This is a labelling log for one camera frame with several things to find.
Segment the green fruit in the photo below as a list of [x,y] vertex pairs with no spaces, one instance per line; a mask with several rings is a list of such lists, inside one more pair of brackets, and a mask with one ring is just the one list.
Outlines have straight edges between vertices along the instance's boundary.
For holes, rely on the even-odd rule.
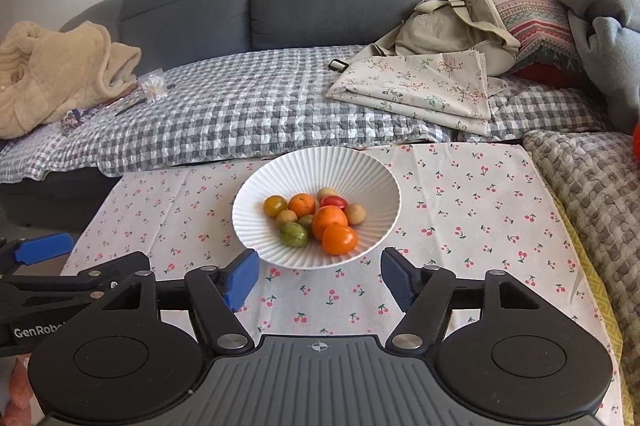
[[307,231],[311,231],[311,220],[314,219],[314,215],[306,215],[298,220],[298,223],[304,227]]
[[286,223],[280,228],[280,242],[289,247],[303,247],[309,240],[306,229],[298,223]]

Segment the orange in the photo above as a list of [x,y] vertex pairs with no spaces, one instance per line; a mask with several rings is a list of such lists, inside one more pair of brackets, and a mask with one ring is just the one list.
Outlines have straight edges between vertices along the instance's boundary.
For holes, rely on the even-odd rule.
[[332,225],[324,230],[322,248],[333,255],[347,254],[358,244],[358,233],[351,227]]
[[322,240],[324,229],[337,225],[347,227],[349,222],[343,211],[335,205],[326,205],[318,209],[311,220],[311,232],[318,240]]
[[298,218],[302,218],[316,212],[316,201],[311,195],[298,193],[289,200],[289,209],[296,213]]

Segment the cherry print tablecloth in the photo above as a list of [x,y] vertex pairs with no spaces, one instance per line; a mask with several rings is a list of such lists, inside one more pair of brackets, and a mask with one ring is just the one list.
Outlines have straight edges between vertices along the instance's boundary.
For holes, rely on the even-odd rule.
[[[558,210],[523,148],[451,143],[364,153],[383,162],[401,186],[396,227],[378,250],[340,268],[297,271],[262,263],[260,279],[238,313],[256,340],[263,333],[374,333],[384,343],[402,317],[380,279],[380,250],[392,246],[414,265],[437,264],[459,277],[482,279],[488,269],[505,269],[612,353]],[[264,164],[237,160],[125,174],[80,237],[63,274],[134,250],[149,256],[158,279],[180,278],[201,265],[226,265],[243,249],[231,223],[234,197]],[[454,311],[449,330],[476,319],[478,311]],[[167,320],[189,328],[185,314]],[[620,403],[616,370],[598,418],[621,425]]]

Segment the floral fabric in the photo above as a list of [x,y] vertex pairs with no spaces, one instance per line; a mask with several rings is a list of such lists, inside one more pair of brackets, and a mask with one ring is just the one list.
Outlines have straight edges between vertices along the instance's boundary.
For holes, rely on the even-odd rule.
[[487,135],[487,98],[504,88],[476,50],[420,56],[366,57],[349,68],[327,97]]
[[[296,271],[262,263],[238,318],[262,334],[377,334],[384,343],[402,313],[380,278],[380,251],[396,247],[416,266],[441,265],[482,279],[504,269],[591,332],[615,367],[597,417],[622,426],[620,377],[609,336],[548,190],[522,147],[423,144],[364,153],[396,176],[402,210],[379,249],[330,269]],[[141,250],[158,279],[226,265],[243,249],[231,222],[242,183],[266,161],[126,173],[66,263],[63,274]],[[264,218],[260,213],[256,218]],[[163,316],[189,329],[186,313]],[[454,311],[449,330],[477,320]]]

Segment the ribbed white bowl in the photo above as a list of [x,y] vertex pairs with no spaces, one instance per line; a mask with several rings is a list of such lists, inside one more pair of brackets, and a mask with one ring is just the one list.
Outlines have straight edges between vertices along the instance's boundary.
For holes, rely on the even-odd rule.
[[[342,256],[322,252],[313,236],[305,247],[284,246],[274,220],[262,211],[271,195],[289,200],[297,193],[308,193],[315,198],[322,187],[334,188],[347,202],[359,203],[367,211],[366,220],[354,227],[357,247]],[[232,219],[243,245],[257,250],[263,260],[290,269],[322,269],[376,248],[396,224],[400,206],[398,181],[375,158],[348,148],[308,148],[278,157],[252,174],[236,196]]]

